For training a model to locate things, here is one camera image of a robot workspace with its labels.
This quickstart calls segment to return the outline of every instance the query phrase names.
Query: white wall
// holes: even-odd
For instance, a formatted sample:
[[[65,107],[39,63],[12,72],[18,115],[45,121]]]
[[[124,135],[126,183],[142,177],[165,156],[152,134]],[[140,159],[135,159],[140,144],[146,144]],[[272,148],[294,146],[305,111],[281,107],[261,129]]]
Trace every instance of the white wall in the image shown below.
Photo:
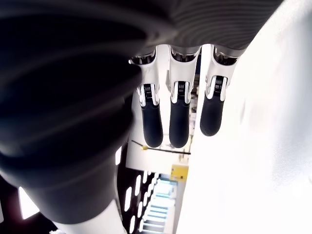
[[[287,0],[259,32],[216,136],[197,120],[177,234],[312,233],[312,17],[296,25],[311,11],[311,1]]]

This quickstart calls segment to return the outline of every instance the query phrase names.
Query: white panel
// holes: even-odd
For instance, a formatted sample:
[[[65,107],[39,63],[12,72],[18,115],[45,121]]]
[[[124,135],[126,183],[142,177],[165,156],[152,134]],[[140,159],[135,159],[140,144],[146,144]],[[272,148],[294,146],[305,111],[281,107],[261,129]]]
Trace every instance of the white panel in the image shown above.
[[[290,28],[311,11],[309,0],[286,0],[264,25],[236,66],[213,137],[199,128],[201,76],[176,234],[312,233],[312,25]]]
[[[172,189],[171,184],[158,183],[157,186],[155,187],[155,193],[168,195],[171,189]]]
[[[165,234],[173,234],[174,231],[174,222],[175,222],[175,212],[176,208],[174,206],[169,207],[167,213],[167,220],[165,223],[164,233]]]
[[[23,219],[27,219],[39,212],[38,207],[34,204],[22,187],[19,187],[19,204]]]
[[[155,199],[152,200],[152,204],[155,206],[160,206],[160,207],[172,207],[175,205],[175,200],[174,199],[169,199],[169,198],[163,198],[163,197],[156,197]]]

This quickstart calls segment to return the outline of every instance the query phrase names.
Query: black fingertip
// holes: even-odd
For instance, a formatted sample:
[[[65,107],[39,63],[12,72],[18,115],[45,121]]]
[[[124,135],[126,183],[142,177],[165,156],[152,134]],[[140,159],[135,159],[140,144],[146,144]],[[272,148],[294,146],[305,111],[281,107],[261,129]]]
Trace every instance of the black fingertip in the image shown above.
[[[150,147],[158,147],[163,140],[162,123],[160,117],[160,107],[147,102],[142,107],[143,132],[146,144]]]
[[[213,96],[208,99],[205,95],[204,105],[200,117],[201,132],[208,137],[214,136],[220,129],[224,101]]]
[[[184,100],[171,102],[169,139],[176,148],[182,148],[189,139],[189,112],[190,105]]]

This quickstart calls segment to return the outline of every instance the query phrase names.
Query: black cable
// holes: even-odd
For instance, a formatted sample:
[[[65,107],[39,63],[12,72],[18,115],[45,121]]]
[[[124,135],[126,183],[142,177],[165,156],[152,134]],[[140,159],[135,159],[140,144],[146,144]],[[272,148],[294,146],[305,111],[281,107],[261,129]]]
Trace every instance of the black cable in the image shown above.
[[[136,142],[135,140],[131,140],[132,142],[134,142],[135,144],[138,144],[139,146],[145,146],[142,145],[141,143]],[[157,151],[163,151],[163,152],[169,152],[169,153],[175,153],[175,154],[185,154],[185,155],[190,155],[190,152],[183,152],[183,151],[173,151],[173,150],[162,150],[162,149],[155,149],[155,148],[151,148],[151,147],[147,147],[147,149],[149,150],[157,150]]]

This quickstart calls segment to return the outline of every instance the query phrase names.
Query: yellow label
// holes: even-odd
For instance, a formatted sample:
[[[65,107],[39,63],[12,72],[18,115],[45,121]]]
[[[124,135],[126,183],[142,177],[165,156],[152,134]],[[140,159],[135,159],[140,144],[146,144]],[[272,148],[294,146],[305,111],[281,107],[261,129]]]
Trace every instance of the yellow label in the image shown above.
[[[189,172],[189,166],[173,164],[171,168],[170,179],[185,182],[187,179],[188,172]]]

